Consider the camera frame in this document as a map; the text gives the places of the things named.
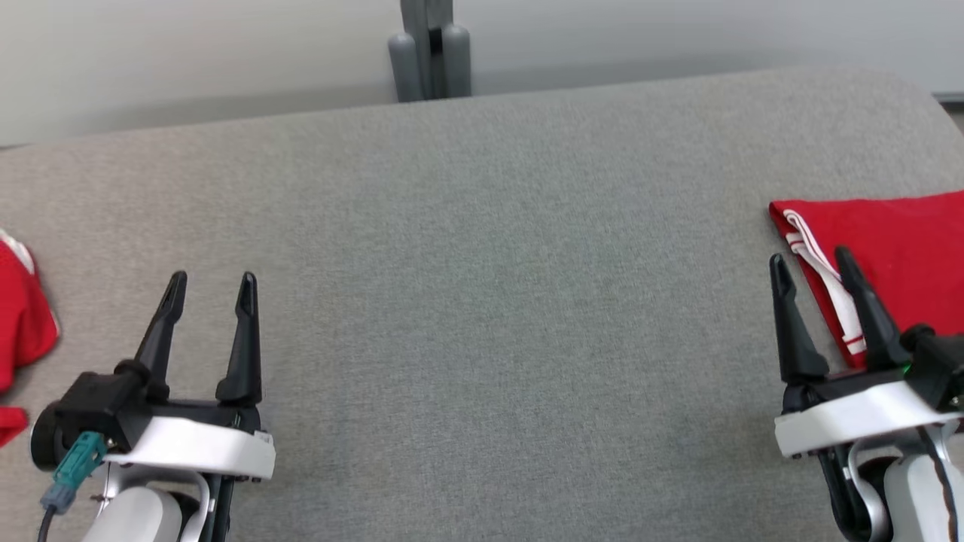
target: red towel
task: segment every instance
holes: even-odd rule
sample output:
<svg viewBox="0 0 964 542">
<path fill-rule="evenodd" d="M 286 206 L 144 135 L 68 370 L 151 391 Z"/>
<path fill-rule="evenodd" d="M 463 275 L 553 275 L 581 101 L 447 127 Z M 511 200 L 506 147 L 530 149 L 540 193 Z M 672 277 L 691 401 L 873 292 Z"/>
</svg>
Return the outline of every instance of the red towel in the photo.
<svg viewBox="0 0 964 542">
<path fill-rule="evenodd" d="M 43 357 L 57 336 L 30 251 L 0 230 L 0 393 L 13 383 L 13 370 Z M 26 427 L 22 409 L 0 407 L 0 446 Z"/>
<path fill-rule="evenodd" d="M 843 356 L 864 366 L 863 332 L 840 283 L 834 249 L 846 245 L 903 331 L 930 324 L 964 333 L 964 191 L 925 198 L 770 204 L 797 254 Z"/>
</svg>

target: cable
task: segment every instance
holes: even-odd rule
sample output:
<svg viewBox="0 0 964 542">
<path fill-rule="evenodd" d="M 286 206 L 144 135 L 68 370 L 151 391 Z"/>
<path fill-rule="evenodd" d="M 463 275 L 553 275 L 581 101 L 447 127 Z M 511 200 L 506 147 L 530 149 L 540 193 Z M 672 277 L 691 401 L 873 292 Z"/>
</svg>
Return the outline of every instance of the cable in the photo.
<svg viewBox="0 0 964 542">
<path fill-rule="evenodd" d="M 933 439 L 927 434 L 927 431 L 923 427 L 918 427 L 917 432 L 921 435 L 921 440 L 924 441 L 924 447 L 927 449 L 927 455 L 934 462 L 934 471 L 937 472 L 937 479 L 941 481 L 941 485 L 944 486 L 944 504 L 948 508 L 948 535 L 951 542 L 958 542 L 957 539 L 957 506 L 954 504 L 954 493 L 951 490 L 951 479 L 948 477 L 948 470 L 944 468 L 944 461 L 941 461 L 941 457 L 937 455 L 937 447 L 934 445 Z"/>
<path fill-rule="evenodd" d="M 47 533 L 50 532 L 50 522 L 53 521 L 55 512 L 54 508 L 47 508 L 47 511 L 43 512 L 43 520 L 40 521 L 40 530 L 37 533 L 37 542 L 47 542 Z"/>
</svg>

